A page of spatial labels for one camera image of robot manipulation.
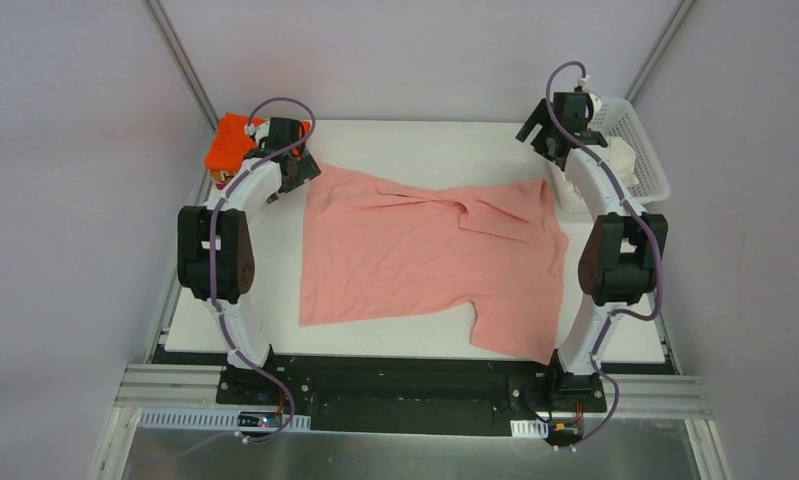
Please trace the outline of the pink t-shirt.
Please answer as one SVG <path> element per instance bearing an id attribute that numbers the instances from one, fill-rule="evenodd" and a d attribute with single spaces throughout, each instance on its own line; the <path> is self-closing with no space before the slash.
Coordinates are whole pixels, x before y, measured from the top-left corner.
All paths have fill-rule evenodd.
<path id="1" fill-rule="evenodd" d="M 567 250 L 542 179 L 429 190 L 326 166 L 307 194 L 299 323 L 468 303 L 474 346 L 545 364 L 556 346 Z"/>

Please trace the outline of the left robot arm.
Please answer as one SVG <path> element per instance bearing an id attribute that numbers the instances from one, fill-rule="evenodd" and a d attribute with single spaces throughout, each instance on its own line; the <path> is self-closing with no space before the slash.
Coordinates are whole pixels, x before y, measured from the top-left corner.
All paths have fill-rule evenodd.
<path id="1" fill-rule="evenodd" d="M 204 166 L 214 190 L 177 216 L 177 278 L 214 317 L 229 365 L 252 370 L 271 344 L 249 297 L 256 261 L 249 219 L 321 170 L 306 141 L 313 124 L 284 117 L 220 121 Z"/>

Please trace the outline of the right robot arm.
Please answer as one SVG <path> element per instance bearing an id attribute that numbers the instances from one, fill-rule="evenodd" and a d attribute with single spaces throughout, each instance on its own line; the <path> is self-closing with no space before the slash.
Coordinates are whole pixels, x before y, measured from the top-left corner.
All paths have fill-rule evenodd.
<path id="1" fill-rule="evenodd" d="M 633 305 L 655 291 L 668 224 L 638 204 L 613 170 L 609 141 L 590 128 L 594 101 L 582 89 L 548 94 L 516 135 L 577 187 L 593 226 L 578 263 L 576 319 L 542 380 L 551 398 L 586 398 L 601 386 L 605 343 Z"/>

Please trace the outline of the white plastic basket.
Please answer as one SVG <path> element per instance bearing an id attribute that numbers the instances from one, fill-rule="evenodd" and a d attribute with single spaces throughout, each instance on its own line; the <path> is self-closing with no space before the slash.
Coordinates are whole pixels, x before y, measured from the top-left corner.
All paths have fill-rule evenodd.
<path id="1" fill-rule="evenodd" d="M 601 97 L 603 107 L 597 113 L 589 127 L 606 136 L 622 137 L 636 152 L 636 164 L 634 172 L 640 183 L 631 190 L 629 194 L 641 205 L 662 201 L 669 197 L 671 189 L 664 173 L 663 167 L 655 153 L 651 142 L 648 140 L 642 124 L 637 118 L 632 105 L 622 98 Z M 610 150 L 598 146 L 589 146 L 607 164 Z M 569 179 L 569 171 L 562 171 L 555 164 L 551 167 L 551 177 L 553 184 L 553 173 L 565 172 Z M 556 192 L 560 209 L 567 214 L 587 214 L 587 206 L 584 202 L 562 203 Z"/>

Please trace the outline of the white crumpled t-shirt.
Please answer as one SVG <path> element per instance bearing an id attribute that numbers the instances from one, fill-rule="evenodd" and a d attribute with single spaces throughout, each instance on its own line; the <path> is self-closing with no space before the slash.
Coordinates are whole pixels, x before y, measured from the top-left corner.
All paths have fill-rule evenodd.
<path id="1" fill-rule="evenodd" d="M 635 150 L 622 137 L 606 136 L 606 141 L 610 150 L 608 163 L 622 185 L 629 190 L 638 186 L 640 181 L 634 172 Z M 553 184 L 562 203 L 583 202 L 581 193 L 565 172 L 554 172 Z"/>

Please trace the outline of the orange folded t-shirt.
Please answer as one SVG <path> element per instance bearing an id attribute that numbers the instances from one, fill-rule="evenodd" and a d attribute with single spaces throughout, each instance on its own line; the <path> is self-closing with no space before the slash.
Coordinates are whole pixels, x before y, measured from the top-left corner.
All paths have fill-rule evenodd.
<path id="1" fill-rule="evenodd" d="M 252 122 L 259 119 L 270 118 L 255 118 Z M 210 170 L 222 170 L 238 174 L 241 170 L 243 156 L 253 147 L 244 133 L 247 120 L 246 116 L 233 113 L 227 113 L 220 120 L 216 137 L 205 157 L 208 173 Z"/>

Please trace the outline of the right corner frame post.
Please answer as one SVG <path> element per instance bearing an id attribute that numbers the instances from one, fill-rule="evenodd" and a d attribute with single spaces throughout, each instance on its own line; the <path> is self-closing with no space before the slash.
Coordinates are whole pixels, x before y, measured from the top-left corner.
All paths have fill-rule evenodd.
<path id="1" fill-rule="evenodd" d="M 671 14 L 660 30 L 659 35 L 648 51 L 625 93 L 625 99 L 627 101 L 634 104 L 641 97 L 657 71 L 666 51 L 683 28 L 691 11 L 697 4 L 697 0 L 679 0 L 675 3 Z"/>

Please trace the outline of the corner frame post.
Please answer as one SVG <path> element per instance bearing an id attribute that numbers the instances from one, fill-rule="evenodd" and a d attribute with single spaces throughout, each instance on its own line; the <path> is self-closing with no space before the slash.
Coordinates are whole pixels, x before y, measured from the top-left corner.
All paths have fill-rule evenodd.
<path id="1" fill-rule="evenodd" d="M 203 119 L 212 130 L 216 131 L 219 115 L 212 105 L 210 97 L 191 62 L 164 3 L 161 0 L 142 0 L 141 3 L 158 31 L 176 70 L 182 77 Z"/>
<path id="2" fill-rule="evenodd" d="M 625 93 L 625 99 L 627 101 L 634 104 L 641 97 L 657 71 L 666 51 L 683 28 L 691 11 L 697 4 L 697 0 L 679 0 L 675 3 L 671 14 L 660 30 L 659 35 L 648 51 Z"/>

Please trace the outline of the left corner frame post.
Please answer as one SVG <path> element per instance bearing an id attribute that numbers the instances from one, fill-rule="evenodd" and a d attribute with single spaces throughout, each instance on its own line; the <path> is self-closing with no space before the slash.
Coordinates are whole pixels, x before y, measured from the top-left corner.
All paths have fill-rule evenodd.
<path id="1" fill-rule="evenodd" d="M 216 131 L 219 115 L 212 105 L 210 97 L 191 62 L 164 3 L 161 0 L 142 0 L 141 3 L 158 31 L 176 70 L 182 77 L 203 119 L 212 130 Z"/>

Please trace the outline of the aluminium rail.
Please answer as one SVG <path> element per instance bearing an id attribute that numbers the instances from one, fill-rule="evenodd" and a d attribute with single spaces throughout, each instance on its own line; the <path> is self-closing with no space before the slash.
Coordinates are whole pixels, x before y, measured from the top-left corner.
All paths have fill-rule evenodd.
<path id="1" fill-rule="evenodd" d="M 222 370 L 221 366 L 130 364 L 115 405 L 234 409 L 234 404 L 216 401 Z M 695 376 L 615 374 L 613 378 L 620 388 L 619 418 L 713 418 L 702 382 Z"/>

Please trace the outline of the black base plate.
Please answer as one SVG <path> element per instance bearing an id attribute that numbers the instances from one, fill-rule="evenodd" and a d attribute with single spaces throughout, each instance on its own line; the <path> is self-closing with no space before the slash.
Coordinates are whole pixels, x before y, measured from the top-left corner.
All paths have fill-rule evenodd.
<path id="1" fill-rule="evenodd" d="M 597 374 L 519 360 L 272 355 L 260 375 L 223 367 L 222 405 L 282 406 L 317 431 L 505 436 L 514 420 L 606 412 Z"/>

